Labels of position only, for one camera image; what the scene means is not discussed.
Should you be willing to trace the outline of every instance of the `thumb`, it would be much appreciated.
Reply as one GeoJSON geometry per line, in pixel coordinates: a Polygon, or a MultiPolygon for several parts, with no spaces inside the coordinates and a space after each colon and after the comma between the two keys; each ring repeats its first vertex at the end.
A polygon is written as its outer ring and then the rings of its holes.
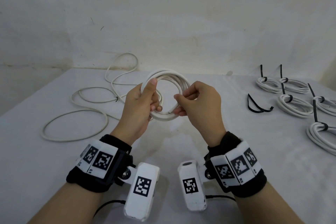
{"type": "Polygon", "coordinates": [[[186,99],[184,96],[181,94],[175,94],[174,95],[175,100],[178,102],[180,106],[182,106],[185,110],[187,110],[187,107],[190,103],[191,100],[186,99]]]}
{"type": "Polygon", "coordinates": [[[143,89],[140,99],[150,101],[152,98],[152,95],[154,94],[156,90],[157,83],[158,83],[157,78],[150,79],[147,85],[145,86],[145,88],[143,89]]]}

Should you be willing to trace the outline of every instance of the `white wall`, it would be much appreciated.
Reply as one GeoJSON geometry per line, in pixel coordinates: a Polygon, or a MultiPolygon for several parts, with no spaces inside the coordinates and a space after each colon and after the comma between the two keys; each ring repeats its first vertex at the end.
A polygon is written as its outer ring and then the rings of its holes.
{"type": "Polygon", "coordinates": [[[141,70],[248,74],[282,63],[286,76],[328,85],[335,39],[336,0],[0,0],[0,69],[105,68],[132,52],[141,70]]]}

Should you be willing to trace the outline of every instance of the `black wire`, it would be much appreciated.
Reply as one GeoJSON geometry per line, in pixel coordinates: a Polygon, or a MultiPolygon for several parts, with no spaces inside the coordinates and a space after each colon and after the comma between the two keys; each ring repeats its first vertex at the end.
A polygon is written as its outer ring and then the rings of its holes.
{"type": "Polygon", "coordinates": [[[126,201],[125,200],[112,200],[112,201],[108,201],[108,202],[106,202],[106,203],[104,203],[104,204],[102,204],[98,209],[97,209],[97,211],[96,211],[96,213],[94,214],[94,217],[96,216],[96,214],[104,207],[104,206],[106,206],[106,205],[108,205],[108,204],[111,204],[111,203],[121,203],[121,204],[126,204],[126,201]]]}
{"type": "Polygon", "coordinates": [[[217,198],[217,197],[228,198],[228,199],[231,199],[231,200],[233,200],[233,201],[236,201],[233,197],[224,196],[224,195],[205,195],[205,198],[206,198],[206,199],[217,198]]]}

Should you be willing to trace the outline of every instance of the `forearm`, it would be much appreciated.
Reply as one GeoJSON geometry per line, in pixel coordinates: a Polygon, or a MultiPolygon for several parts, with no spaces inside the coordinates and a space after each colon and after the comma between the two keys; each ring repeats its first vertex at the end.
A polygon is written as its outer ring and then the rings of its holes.
{"type": "Polygon", "coordinates": [[[28,224],[91,223],[102,193],[95,193],[77,184],[64,184],[28,224]]]}
{"type": "Polygon", "coordinates": [[[251,197],[235,198],[244,223],[303,224],[270,183],[251,197]]]}

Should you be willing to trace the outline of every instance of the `coiled white cable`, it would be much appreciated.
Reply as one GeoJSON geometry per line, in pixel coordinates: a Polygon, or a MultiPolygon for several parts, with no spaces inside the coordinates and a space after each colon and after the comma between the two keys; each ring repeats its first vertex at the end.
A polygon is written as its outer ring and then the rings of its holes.
{"type": "MultiPolygon", "coordinates": [[[[116,89],[114,88],[113,85],[133,85],[133,86],[136,86],[137,84],[132,84],[132,83],[117,83],[117,82],[115,82],[115,80],[116,80],[117,78],[119,78],[120,76],[124,75],[124,74],[127,74],[127,73],[130,73],[130,72],[134,71],[134,70],[137,68],[138,63],[139,63],[139,62],[138,62],[138,58],[137,58],[137,56],[135,56],[135,55],[132,54],[132,53],[122,53],[122,54],[117,55],[117,56],[115,57],[115,59],[113,60],[112,64],[111,64],[111,65],[108,67],[108,69],[105,71],[105,76],[104,76],[104,77],[105,77],[105,80],[106,80],[107,82],[110,82],[110,83],[111,83],[112,90],[110,90],[110,89],[108,89],[108,88],[105,88],[105,87],[86,87],[86,88],[82,88],[82,89],[76,91],[74,94],[71,95],[70,100],[71,100],[71,102],[72,102],[73,104],[75,104],[75,105],[77,105],[77,106],[79,106],[79,107],[84,107],[84,109],[80,109],[80,110],[75,110],[75,111],[71,111],[71,112],[63,113],[63,114],[61,114],[61,115],[59,115],[59,116],[53,118],[52,120],[48,121],[48,122],[43,126],[43,128],[42,128],[42,131],[41,131],[41,133],[40,133],[41,137],[43,137],[43,138],[46,139],[46,140],[54,141],[54,142],[71,142],[71,141],[83,140],[83,139],[87,139],[87,138],[93,137],[93,136],[97,135],[98,133],[102,132],[102,131],[107,127],[107,125],[108,125],[108,123],[109,123],[108,116],[110,116],[110,117],[112,117],[112,118],[114,118],[114,119],[116,119],[116,120],[120,120],[119,117],[116,117],[116,116],[111,115],[111,114],[107,114],[107,113],[105,113],[105,112],[103,112],[103,111],[101,111],[101,110],[99,110],[99,109],[96,109],[96,108],[93,108],[93,107],[89,107],[89,106],[85,106],[85,105],[82,105],[82,104],[77,103],[77,102],[75,101],[75,96],[78,94],[83,100],[85,100],[85,101],[87,101],[87,102],[90,102],[90,103],[107,103],[107,102],[117,101],[117,100],[120,100],[120,101],[122,101],[123,103],[125,103],[125,101],[123,100],[123,97],[125,97],[125,96],[127,95],[127,93],[126,93],[126,94],[119,94],[119,93],[116,91],[116,89]],[[126,55],[126,54],[129,54],[129,55],[132,55],[133,57],[135,57],[135,59],[136,59],[136,64],[135,64],[135,66],[134,66],[131,70],[126,71],[125,73],[122,73],[122,74],[118,75],[118,76],[115,77],[112,81],[110,81],[110,80],[108,79],[108,77],[107,77],[107,75],[108,75],[107,73],[108,73],[109,69],[111,68],[111,66],[113,65],[113,63],[115,62],[115,60],[116,60],[117,58],[119,58],[119,57],[122,56],[122,55],[126,55]],[[85,97],[82,95],[82,91],[83,91],[83,90],[94,89],[94,88],[106,89],[106,90],[112,92],[112,93],[115,95],[115,97],[112,98],[112,99],[104,100],[104,101],[93,101],[93,100],[89,100],[89,99],[85,98],[85,97]],[[49,137],[49,136],[46,135],[45,130],[46,130],[47,126],[48,126],[51,122],[53,122],[54,120],[56,120],[56,119],[59,118],[59,117],[65,116],[65,115],[67,115],[67,114],[74,113],[74,112],[81,112],[81,111],[93,111],[93,112],[101,113],[101,114],[104,115],[104,117],[105,117],[105,124],[104,124],[104,126],[103,126],[99,131],[97,131],[97,132],[95,132],[95,133],[93,133],[93,134],[91,134],[91,135],[89,135],[89,136],[80,137],[80,138],[53,138],[53,137],[49,137]]],[[[158,96],[159,96],[160,105],[162,105],[162,104],[163,104],[163,97],[162,97],[161,93],[160,93],[158,90],[157,90],[157,94],[158,94],[158,96]]]]}
{"type": "Polygon", "coordinates": [[[332,116],[336,116],[336,101],[335,100],[329,100],[324,97],[314,97],[313,99],[316,100],[316,106],[318,109],[332,116]]]}
{"type": "MultiPolygon", "coordinates": [[[[323,123],[314,122],[307,128],[306,132],[310,140],[325,149],[327,152],[336,156],[336,144],[329,142],[319,134],[319,132],[323,130],[325,130],[325,125],[323,123]]],[[[328,126],[327,131],[336,135],[336,127],[328,126]]]]}
{"type": "Polygon", "coordinates": [[[304,82],[301,82],[299,80],[292,80],[288,78],[281,78],[279,81],[283,82],[283,85],[286,90],[289,90],[291,92],[301,93],[301,94],[309,93],[309,87],[304,82]]]}
{"type": "MultiPolygon", "coordinates": [[[[143,92],[145,86],[147,85],[147,83],[149,82],[150,79],[152,78],[157,78],[157,80],[166,80],[169,82],[172,82],[179,91],[179,94],[182,94],[183,91],[185,91],[188,87],[190,87],[190,83],[188,82],[188,80],[180,73],[171,70],[171,69],[158,69],[152,73],[150,73],[147,78],[145,79],[145,81],[142,83],[141,86],[141,93],[143,92]]],[[[162,106],[162,101],[163,101],[163,97],[161,98],[160,101],[160,105],[162,106]]],[[[173,120],[175,118],[178,117],[178,115],[175,115],[173,113],[173,110],[178,107],[179,104],[176,104],[173,108],[171,108],[168,112],[158,112],[158,111],[153,111],[150,112],[150,116],[152,116],[154,119],[156,120],[161,120],[161,121],[168,121],[168,120],[173,120]]]]}
{"type": "Polygon", "coordinates": [[[292,101],[288,102],[291,96],[283,94],[279,96],[277,104],[282,110],[298,118],[308,118],[313,115],[314,110],[310,103],[295,96],[292,98],[292,101]]]}
{"type": "Polygon", "coordinates": [[[265,91],[276,94],[281,93],[281,84],[275,79],[261,77],[257,79],[257,85],[265,91]]]}

